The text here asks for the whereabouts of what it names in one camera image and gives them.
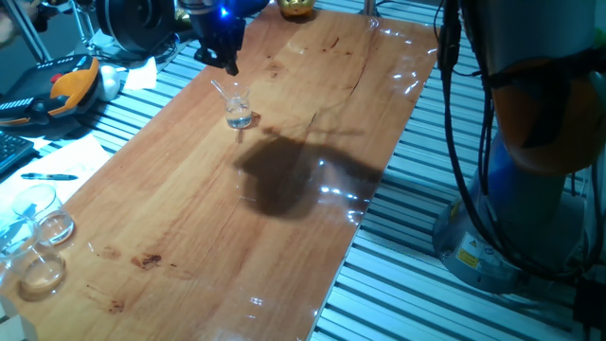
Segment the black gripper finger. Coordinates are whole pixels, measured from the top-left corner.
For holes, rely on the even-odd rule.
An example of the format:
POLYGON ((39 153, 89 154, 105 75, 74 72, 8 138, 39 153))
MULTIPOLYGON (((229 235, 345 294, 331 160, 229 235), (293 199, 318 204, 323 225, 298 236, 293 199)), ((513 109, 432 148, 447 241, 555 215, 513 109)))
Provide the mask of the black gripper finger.
POLYGON ((238 49, 236 47, 229 45, 223 48, 224 69, 230 76, 237 76, 239 74, 237 59, 238 49))
POLYGON ((210 66, 223 66, 223 51, 220 48, 211 48, 202 45, 194 54, 197 62, 210 66))

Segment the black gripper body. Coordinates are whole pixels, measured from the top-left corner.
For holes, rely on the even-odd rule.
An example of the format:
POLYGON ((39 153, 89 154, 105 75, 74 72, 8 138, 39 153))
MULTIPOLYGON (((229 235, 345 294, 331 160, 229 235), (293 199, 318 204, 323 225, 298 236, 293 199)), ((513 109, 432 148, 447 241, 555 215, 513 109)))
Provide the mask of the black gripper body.
POLYGON ((219 42, 241 47, 246 22, 225 3, 196 3, 188 9, 188 15, 192 27, 208 47, 219 42))

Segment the person hand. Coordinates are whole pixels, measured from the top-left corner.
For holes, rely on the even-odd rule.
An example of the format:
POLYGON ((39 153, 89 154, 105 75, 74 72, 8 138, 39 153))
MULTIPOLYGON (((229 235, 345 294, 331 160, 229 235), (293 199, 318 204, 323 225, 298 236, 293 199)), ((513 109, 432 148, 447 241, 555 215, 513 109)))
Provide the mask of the person hand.
MULTIPOLYGON (((41 4, 41 1, 18 0, 17 3, 25 11, 30 21, 34 23, 38 17, 38 7, 41 4)), ((9 45, 18 34, 18 28, 12 23, 9 13, 4 5, 1 5, 1 47, 9 45)))

